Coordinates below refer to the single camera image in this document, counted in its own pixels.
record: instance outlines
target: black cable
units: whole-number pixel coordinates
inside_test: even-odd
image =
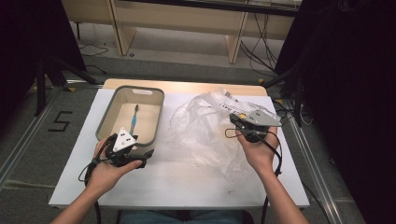
[[[105,52],[108,52],[108,49],[107,49],[107,48],[98,47],[98,46],[92,45],[92,44],[87,44],[87,45],[81,47],[80,49],[85,49],[85,48],[88,47],[88,46],[96,47],[96,48],[98,48],[98,49],[104,49],[104,51],[99,52],[99,53],[94,53],[94,54],[81,54],[81,55],[84,55],[84,56],[96,56],[96,55],[99,55],[99,54],[103,54],[103,53],[105,53]]]
[[[263,28],[260,27],[259,20],[257,19],[256,13],[254,14],[254,18],[256,20],[256,24],[257,24],[257,27],[259,28],[259,32],[260,32],[259,40],[262,39],[262,42],[265,45],[265,54],[266,54],[268,62],[270,64],[269,66],[274,71],[275,68],[273,67],[272,61],[274,62],[274,65],[275,65],[276,61],[277,61],[277,58],[274,55],[274,53],[270,50],[268,42],[267,42],[267,23],[268,23],[269,16],[267,14],[264,15],[264,26],[263,26]]]
[[[326,219],[327,219],[327,222],[330,224],[331,222],[330,222],[330,219],[329,219],[329,217],[327,216],[327,213],[326,213],[326,210],[324,209],[324,207],[323,207],[323,204],[318,200],[318,198],[317,198],[317,196],[314,194],[314,192],[312,192],[312,190],[302,181],[302,183],[303,183],[303,186],[309,191],[309,193],[312,195],[312,197],[315,199],[315,201],[317,202],[317,204],[318,204],[318,206],[320,207],[320,209],[322,210],[322,212],[323,212],[323,215],[326,217]]]
[[[236,137],[236,136],[239,136],[239,135],[240,135],[240,134],[239,134],[239,135],[235,135],[235,136],[231,136],[231,137],[230,137],[230,136],[227,135],[227,131],[230,131],[230,130],[236,130],[236,129],[226,129],[226,130],[225,130],[225,135],[226,135],[226,137],[231,138],[231,137]],[[276,149],[273,148],[267,141],[265,141],[263,138],[259,137],[259,136],[257,135],[257,132],[256,132],[256,131],[246,131],[246,130],[237,130],[237,131],[241,132],[242,135],[244,135],[244,133],[253,133],[253,134],[255,134],[255,136],[256,136],[261,142],[263,142],[266,146],[268,146],[268,147],[275,153],[275,155],[277,156],[277,159],[278,159],[278,161],[279,161],[279,163],[278,163],[278,165],[277,165],[277,167],[276,167],[276,170],[275,170],[275,175],[276,175],[276,177],[278,177],[278,175],[281,174],[280,168],[282,167],[283,152],[282,152],[282,146],[281,146],[281,144],[280,144],[280,140],[279,140],[279,138],[276,136],[276,134],[275,134],[275,133],[272,133],[272,132],[266,132],[267,134],[268,134],[268,133],[272,134],[272,135],[276,138],[277,142],[279,143],[279,151],[280,151],[280,154],[279,154],[279,153],[276,151]],[[265,196],[264,204],[262,205],[262,221],[261,221],[261,224],[263,224],[263,223],[265,222],[265,218],[266,218],[266,214],[267,214],[268,203],[269,203],[268,196]]]
[[[284,112],[285,114],[279,115],[282,119],[284,119],[287,115],[292,115],[294,116],[294,110],[293,109],[287,109],[285,106],[283,106],[280,102],[278,102],[276,99],[273,99],[273,104],[274,108],[276,110],[276,113],[279,115],[279,112]]]
[[[78,180],[79,181],[83,181],[85,184],[85,187],[87,187],[88,182],[90,181],[91,175],[92,175],[92,171],[93,169],[96,167],[97,164],[99,164],[99,162],[102,161],[107,161],[108,159],[101,159],[100,155],[102,154],[103,150],[105,150],[105,148],[107,148],[113,141],[114,139],[117,138],[117,134],[114,133],[113,135],[109,136],[107,138],[107,140],[102,144],[101,148],[99,149],[98,153],[96,154],[96,156],[92,159],[92,161],[84,167],[84,169],[81,171],[81,173],[78,176]],[[87,170],[87,172],[85,173],[85,178],[81,179],[82,173],[84,173],[84,171]],[[97,224],[101,224],[102,223],[102,214],[100,211],[100,206],[99,206],[99,202],[95,202],[94,204],[95,207],[95,212],[96,212],[96,223]]]
[[[85,66],[86,67],[94,67],[94,68],[100,70],[103,74],[107,74],[107,72],[105,70],[103,70],[102,68],[100,68],[100,67],[98,67],[96,65],[89,64],[89,65],[85,65]]]
[[[262,75],[266,75],[268,77],[276,77],[276,76],[271,76],[268,74],[264,74],[259,72],[258,70],[253,68],[253,65],[251,64],[251,61],[255,62],[255,63],[259,63],[261,65],[264,65],[266,68],[270,69],[272,72],[275,72],[274,69],[272,69],[267,63],[265,63],[262,59],[260,59],[256,54],[254,54],[254,52],[250,49],[248,49],[248,47],[245,45],[245,43],[243,41],[241,41],[241,47],[242,47],[242,51],[245,53],[245,55],[247,55],[247,57],[250,59],[250,67],[251,69],[253,69],[255,72],[260,73]]]

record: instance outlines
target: gray floor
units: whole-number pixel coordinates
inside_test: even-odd
[[[265,68],[255,63],[250,64],[250,59],[242,52],[239,53],[236,64],[229,64],[222,35],[139,29],[128,54],[120,56],[110,26],[83,23],[80,29],[81,39],[78,43],[81,47],[93,44],[108,49],[107,52],[94,57],[84,56],[86,64],[96,65],[107,71],[107,74],[102,74],[96,68],[89,67],[92,75],[99,80],[126,77],[256,85],[261,78],[271,78],[253,71],[251,66],[261,72],[265,72]],[[254,38],[244,38],[244,42],[250,48],[254,47],[256,41]],[[273,52],[278,54],[282,48],[282,41],[272,40],[270,44]],[[92,46],[81,50],[87,55],[101,51],[103,50]],[[265,58],[262,44],[257,47],[256,53]],[[268,94],[277,97],[278,91],[279,87],[273,87],[268,90]],[[77,88],[75,91],[62,91],[55,100],[51,111],[10,177],[12,180],[20,180],[33,186],[6,186],[0,191],[1,223],[46,223],[59,214],[58,209],[48,206],[48,200],[88,114],[89,102],[95,94],[96,89]],[[33,119],[35,98],[35,91],[27,93],[18,113],[2,133],[0,164],[8,159],[8,155]],[[73,112],[64,115],[70,120],[69,126],[65,132],[49,132],[49,129],[59,128],[53,121],[60,111]],[[304,125],[303,130],[344,223],[364,223],[336,166],[329,162],[331,156],[321,140],[315,122],[309,126]],[[288,121],[285,121],[283,131],[302,181],[318,195],[304,155]],[[304,215],[311,223],[326,223],[326,218],[317,203],[313,199],[311,202],[312,205],[304,209]],[[253,215],[255,223],[260,223],[261,209],[252,209],[249,212]],[[115,216],[116,211],[104,208],[104,223],[115,223]],[[275,223],[271,208],[266,221]],[[94,223],[93,211],[87,217],[86,223]]]

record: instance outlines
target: white table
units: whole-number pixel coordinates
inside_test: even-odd
[[[174,148],[165,143],[169,120],[173,113],[198,93],[182,94],[169,91],[169,87],[164,88],[165,100],[153,157],[148,160],[146,168],[125,175],[113,190],[101,197],[99,204],[117,209],[262,207],[265,191],[253,169],[250,169],[243,179],[239,178],[235,183],[230,183],[221,172],[211,167],[192,166],[188,150]],[[65,208],[83,191],[84,184],[78,181],[78,175],[92,159],[97,143],[95,131],[113,92],[114,90],[105,89],[97,92],[49,205]],[[235,98],[264,105],[274,111],[269,97],[235,95]],[[279,179],[298,206],[308,206],[309,202],[281,128],[278,130],[278,137],[283,148],[282,175]]]

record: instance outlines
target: tape mark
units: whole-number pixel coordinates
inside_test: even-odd
[[[59,111],[58,116],[56,116],[55,121],[53,123],[56,124],[64,124],[64,127],[62,129],[49,129],[49,132],[57,132],[57,133],[63,133],[66,131],[67,126],[70,124],[70,121],[65,121],[65,120],[59,120],[62,114],[73,114],[72,111]]]

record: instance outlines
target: tan plastic tray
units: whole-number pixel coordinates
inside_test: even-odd
[[[113,133],[119,133],[121,128],[129,132],[134,108],[138,105],[133,133],[138,136],[136,146],[138,149],[153,149],[163,109],[163,99],[164,93],[160,89],[136,86],[117,88],[96,131],[97,139],[101,140]]]

